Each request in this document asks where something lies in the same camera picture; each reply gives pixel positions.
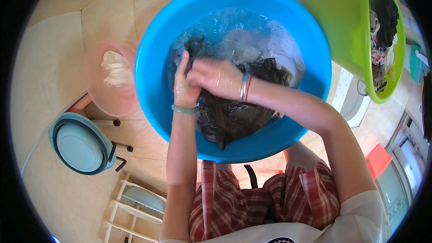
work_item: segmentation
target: person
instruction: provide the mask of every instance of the person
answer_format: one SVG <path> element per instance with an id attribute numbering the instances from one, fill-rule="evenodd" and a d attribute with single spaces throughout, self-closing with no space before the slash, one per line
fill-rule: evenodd
<path id="1" fill-rule="evenodd" d="M 241 99 L 244 75 L 228 61 L 189 54 L 176 71 L 171 140 L 166 173 L 168 196 L 161 243 L 200 242 L 374 242 L 383 208 L 362 150 L 343 117 L 325 101 L 257 78 L 247 101 L 280 111 L 324 141 L 330 168 L 302 143 L 287 151 L 285 173 L 262 188 L 240 189 L 230 165 L 202 161 L 196 190 L 195 122 L 201 89 Z"/>

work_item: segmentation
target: blue plastic basin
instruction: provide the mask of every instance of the blue plastic basin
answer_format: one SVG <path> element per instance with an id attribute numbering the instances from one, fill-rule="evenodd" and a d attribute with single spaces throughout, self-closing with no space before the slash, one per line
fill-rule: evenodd
<path id="1" fill-rule="evenodd" d="M 298 89 L 327 99 L 331 59 L 327 41 L 312 15 L 295 0 L 173 0 L 148 26 L 138 48 L 135 84 L 141 108 L 154 129 L 169 142 L 173 96 L 169 88 L 167 57 L 170 45 L 188 26 L 222 9 L 249 9 L 276 19 L 295 38 L 306 64 Z M 276 154 L 298 141 L 306 129 L 283 117 L 271 120 L 251 136 L 220 150 L 196 131 L 198 158 L 218 163 L 242 163 Z"/>

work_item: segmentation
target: jade bangle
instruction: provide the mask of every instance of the jade bangle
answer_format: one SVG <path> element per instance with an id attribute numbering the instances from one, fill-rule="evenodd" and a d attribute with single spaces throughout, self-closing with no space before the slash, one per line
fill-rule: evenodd
<path id="1" fill-rule="evenodd" d="M 182 108 L 182 107 L 178 107 L 175 105 L 171 105 L 171 109 L 174 112 L 178 112 L 178 113 L 182 113 L 182 114 L 195 114 L 197 112 L 197 108 L 193 108 L 193 109 L 187 109 L 187 108 Z"/>

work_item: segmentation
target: red plaid fabric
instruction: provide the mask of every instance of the red plaid fabric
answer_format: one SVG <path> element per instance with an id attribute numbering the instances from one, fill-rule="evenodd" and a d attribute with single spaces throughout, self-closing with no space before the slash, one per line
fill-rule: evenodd
<path id="1" fill-rule="evenodd" d="M 258 189 L 240 189 L 234 173 L 218 170 L 214 161 L 203 160 L 201 174 L 189 222 L 192 242 L 265 221 L 301 222 L 322 230 L 339 215 L 338 192 L 323 160 L 307 173 L 288 168 Z"/>

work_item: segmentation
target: white rack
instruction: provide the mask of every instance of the white rack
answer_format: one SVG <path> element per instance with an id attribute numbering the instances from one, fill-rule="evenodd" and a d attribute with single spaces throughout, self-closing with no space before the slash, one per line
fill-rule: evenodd
<path id="1" fill-rule="evenodd" d="M 158 197 L 159 199 L 161 199 L 162 202 L 163 202 L 163 204 L 164 204 L 164 207 L 165 207 L 165 204 L 166 204 L 166 199 L 164 197 L 160 196 L 160 195 L 157 195 L 156 193 L 154 193 L 152 191 L 147 190 L 146 188 L 143 188 L 143 187 L 141 187 L 141 186 L 139 186 L 139 185 L 137 185 L 135 183 L 129 182 L 128 180 L 129 180 L 130 176 L 131 176 L 131 174 L 130 174 L 130 172 L 128 172 L 126 174 L 126 178 L 124 180 L 120 181 L 121 182 L 120 191 L 118 192 L 117 198 L 115 200 L 112 200 L 112 202 L 114 203 L 114 207 L 112 209 L 110 219 L 109 220 L 105 220 L 105 223 L 108 224 L 108 228 L 107 228 L 107 231 L 105 233 L 105 241 L 104 241 L 104 243 L 108 243 L 109 242 L 109 236 L 111 234 L 111 228 L 112 227 L 115 227 L 117 229 L 121 229 L 121 230 L 129 233 L 129 238 L 128 238 L 128 241 L 127 241 L 128 243 L 132 243 L 132 236 L 138 236 L 138 237 L 141 237 L 141 238 L 146 239 L 148 241 L 158 242 L 157 239 L 154 239 L 154 238 L 151 238 L 151 237 L 148 237 L 148 236 L 145 236 L 145 235 L 142 235 L 142 234 L 139 234 L 139 233 L 135 232 L 134 228 L 135 228 L 135 224 L 137 222 L 137 218 L 140 218 L 140 219 L 143 219 L 143 220 L 147 220 L 147 221 L 150 221 L 150 222 L 153 222 L 153 223 L 161 224 L 162 223 L 163 214 L 159 214 L 157 212 L 151 211 L 148 208 L 146 208 L 144 206 L 141 206 L 138 203 L 135 203 L 134 201 L 128 199 L 125 196 L 123 196 L 123 192 L 124 192 L 124 188 L 126 186 L 140 188 L 140 189 L 142 189 L 142 190 L 144 190 L 144 191 L 146 191 L 146 192 L 154 195 L 155 197 Z M 119 224 L 116 224 L 114 222 L 114 217 L 115 217 L 115 214 L 116 214 L 117 209 L 119 207 L 121 209 L 125 210 L 127 213 L 133 215 L 132 225 L 131 225 L 130 229 L 128 229 L 126 227 L 123 227 L 123 226 L 121 226 Z"/>

